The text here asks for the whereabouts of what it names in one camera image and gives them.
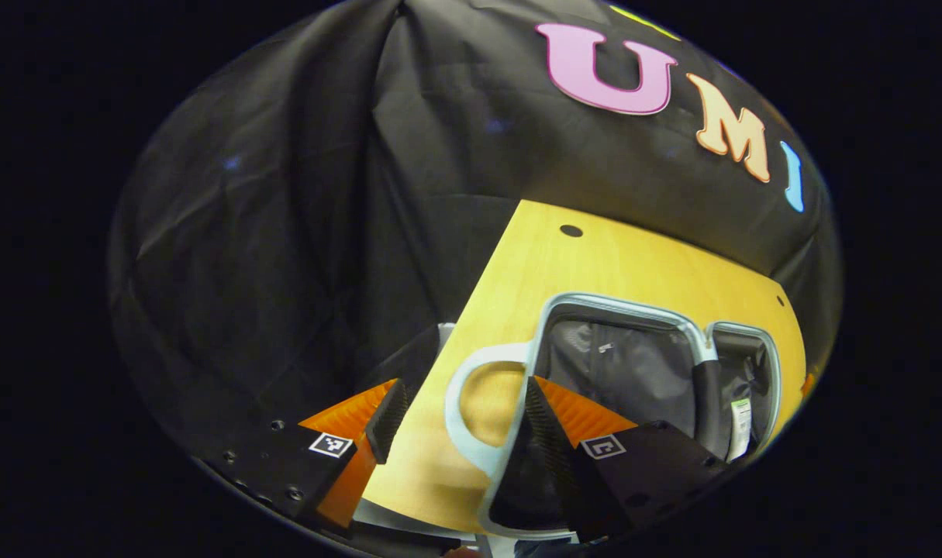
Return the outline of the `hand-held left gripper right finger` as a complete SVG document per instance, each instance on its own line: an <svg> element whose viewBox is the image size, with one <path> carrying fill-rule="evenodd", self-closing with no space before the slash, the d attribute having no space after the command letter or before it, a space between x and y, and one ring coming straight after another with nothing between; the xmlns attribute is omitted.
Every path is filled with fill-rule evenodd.
<svg viewBox="0 0 942 558"><path fill-rule="evenodd" d="M672 424L636 424L548 379L527 379L525 413L581 543L648 529L728 480L728 463Z"/></svg>

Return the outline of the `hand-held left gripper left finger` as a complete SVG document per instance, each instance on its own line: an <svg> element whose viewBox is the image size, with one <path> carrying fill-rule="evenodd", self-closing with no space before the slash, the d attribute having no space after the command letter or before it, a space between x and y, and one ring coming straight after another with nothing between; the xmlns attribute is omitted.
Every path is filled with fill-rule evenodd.
<svg viewBox="0 0 942 558"><path fill-rule="evenodd" d="M244 429L200 456L238 491L307 529L349 537L375 467L385 465L409 407L389 379L298 423Z"/></svg>

